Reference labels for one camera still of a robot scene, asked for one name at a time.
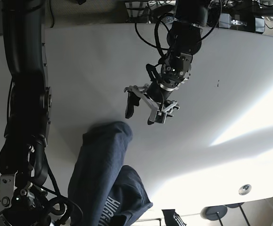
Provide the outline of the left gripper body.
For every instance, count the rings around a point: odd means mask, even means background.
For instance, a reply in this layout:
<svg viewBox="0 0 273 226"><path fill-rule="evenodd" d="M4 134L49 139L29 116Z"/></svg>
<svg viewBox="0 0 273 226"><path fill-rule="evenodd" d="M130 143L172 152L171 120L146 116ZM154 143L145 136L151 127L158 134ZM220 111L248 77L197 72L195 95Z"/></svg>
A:
<svg viewBox="0 0 273 226"><path fill-rule="evenodd" d="M145 84L146 92L144 94L136 94L140 97L150 108L151 112L147 121L147 124L164 124L167 118L166 107L168 99L158 85L153 85L153 89L150 85Z"/></svg>

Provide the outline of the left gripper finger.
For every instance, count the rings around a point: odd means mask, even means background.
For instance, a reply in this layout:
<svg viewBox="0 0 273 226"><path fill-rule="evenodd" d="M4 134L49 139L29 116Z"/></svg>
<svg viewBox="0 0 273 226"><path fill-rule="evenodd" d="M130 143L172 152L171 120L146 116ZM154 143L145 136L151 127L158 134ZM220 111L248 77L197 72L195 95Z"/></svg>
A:
<svg viewBox="0 0 273 226"><path fill-rule="evenodd" d="M132 92L134 94L144 94L146 92L146 88L144 86L139 87L139 86L129 86L124 88L124 92Z"/></svg>
<svg viewBox="0 0 273 226"><path fill-rule="evenodd" d="M173 117L173 111L174 110L179 110L180 106L177 101L172 100L172 101L167 101L167 107L166 107L166 113L167 117Z"/></svg>

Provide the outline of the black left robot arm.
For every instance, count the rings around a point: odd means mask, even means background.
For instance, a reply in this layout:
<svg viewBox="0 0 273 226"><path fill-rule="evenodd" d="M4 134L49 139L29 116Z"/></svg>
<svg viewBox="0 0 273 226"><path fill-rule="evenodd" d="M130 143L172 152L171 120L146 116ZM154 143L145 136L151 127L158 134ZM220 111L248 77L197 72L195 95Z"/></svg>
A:
<svg viewBox="0 0 273 226"><path fill-rule="evenodd" d="M135 107L144 101L150 108L148 125L165 123L179 110L177 101L169 100L170 95L190 78L193 56L199 52L202 44L202 27L206 26L208 6L204 0L178 0L174 8L174 22L167 33L169 48L164 53L159 41L158 29L160 17L154 28L156 49L160 54L157 65L146 64L150 84L128 86L125 118L134 114Z"/></svg>

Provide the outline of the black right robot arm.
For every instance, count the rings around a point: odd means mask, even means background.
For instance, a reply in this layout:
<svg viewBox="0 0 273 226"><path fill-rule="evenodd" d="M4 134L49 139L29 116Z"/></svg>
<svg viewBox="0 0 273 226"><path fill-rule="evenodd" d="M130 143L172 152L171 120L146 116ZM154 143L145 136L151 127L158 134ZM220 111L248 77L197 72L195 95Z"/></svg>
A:
<svg viewBox="0 0 273 226"><path fill-rule="evenodd" d="M0 219L6 226L60 226L80 207L61 195L45 148L52 105L45 1L4 0L2 34L11 85L0 151Z"/></svg>

